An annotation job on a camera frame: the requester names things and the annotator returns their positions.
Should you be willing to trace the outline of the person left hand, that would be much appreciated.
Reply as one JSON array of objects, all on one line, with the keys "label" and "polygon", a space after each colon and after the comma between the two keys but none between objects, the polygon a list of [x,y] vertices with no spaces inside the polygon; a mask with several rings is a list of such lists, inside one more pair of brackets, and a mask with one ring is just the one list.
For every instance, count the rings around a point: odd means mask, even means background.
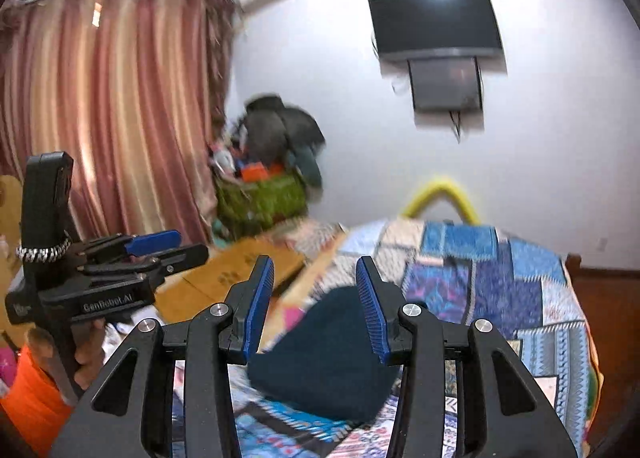
[{"label": "person left hand", "polygon": [[[79,328],[80,339],[75,343],[75,360],[78,369],[75,371],[74,381],[82,391],[86,391],[98,377],[103,366],[105,353],[102,345],[105,338],[105,321],[95,319]],[[26,344],[36,365],[49,377],[53,377],[51,364],[54,348],[47,331],[30,328],[26,333]]]}]

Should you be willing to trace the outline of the orange sleeve forearm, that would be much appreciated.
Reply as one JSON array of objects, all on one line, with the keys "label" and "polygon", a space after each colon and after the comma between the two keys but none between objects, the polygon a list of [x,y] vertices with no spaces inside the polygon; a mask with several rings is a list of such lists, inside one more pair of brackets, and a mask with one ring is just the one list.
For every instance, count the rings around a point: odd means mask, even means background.
[{"label": "orange sleeve forearm", "polygon": [[37,457],[47,457],[72,412],[24,345],[15,380],[1,399],[1,424],[18,437],[17,444],[27,446]]}]

